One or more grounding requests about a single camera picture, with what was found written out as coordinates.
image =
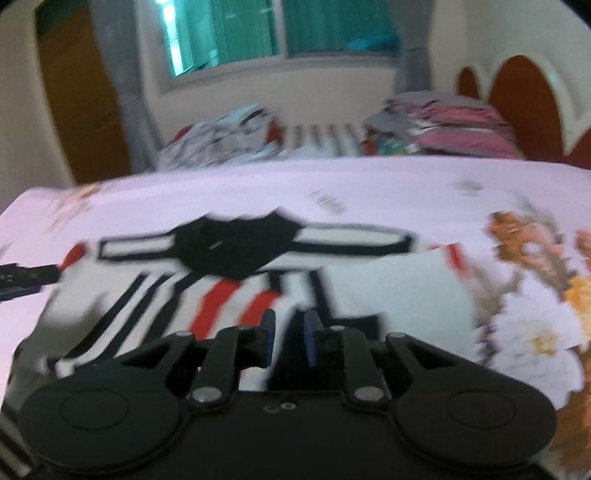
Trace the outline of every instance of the wooden wardrobe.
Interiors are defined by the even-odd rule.
[[[47,0],[35,17],[47,98],[75,180],[85,184],[129,175],[121,113],[88,3]]]

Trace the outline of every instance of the window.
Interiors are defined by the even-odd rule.
[[[270,57],[399,48],[388,0],[155,0],[170,76]]]

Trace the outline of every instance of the metal screw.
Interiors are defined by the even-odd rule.
[[[191,396],[199,403],[211,403],[222,398],[222,392],[215,387],[201,387],[193,390]]]
[[[355,390],[355,398],[361,401],[380,401],[384,398],[385,393],[378,387],[361,387]]]
[[[267,413],[279,413],[281,408],[279,408],[277,405],[265,405],[263,410],[265,410]]]

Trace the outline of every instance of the striped shirt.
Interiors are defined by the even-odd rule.
[[[75,246],[56,293],[14,362],[5,407],[18,411],[48,382],[180,330],[205,339],[229,326],[256,326],[268,308],[277,315],[274,364],[291,319],[308,309],[316,309],[327,325],[381,316],[385,330],[404,330],[465,353],[472,312],[455,247],[428,251],[408,232],[303,226],[276,213],[198,221],[186,238],[187,232],[172,231]],[[189,251],[181,249],[183,242]],[[192,249],[200,255],[192,256]],[[424,302],[421,297],[433,292],[437,301]],[[249,369],[241,388],[262,390],[267,379],[267,371]],[[0,479],[6,475],[2,468],[17,477],[30,468],[17,433],[14,419],[0,421]],[[9,434],[11,442],[4,440]]]

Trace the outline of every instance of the window frame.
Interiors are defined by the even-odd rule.
[[[172,77],[167,45],[161,27],[159,6],[154,0],[137,0],[136,5],[141,10],[141,14],[138,16],[141,23],[140,28],[144,28],[147,33],[144,37],[147,41],[148,54],[153,60],[154,73],[161,94],[191,83],[206,85],[219,80],[230,80],[262,72],[287,72],[290,70],[330,67],[394,68],[397,65],[396,56],[368,51],[338,51],[334,53],[288,56],[282,0],[272,0],[279,54],[272,57],[226,63],[217,67],[199,70],[198,72],[188,72]]]

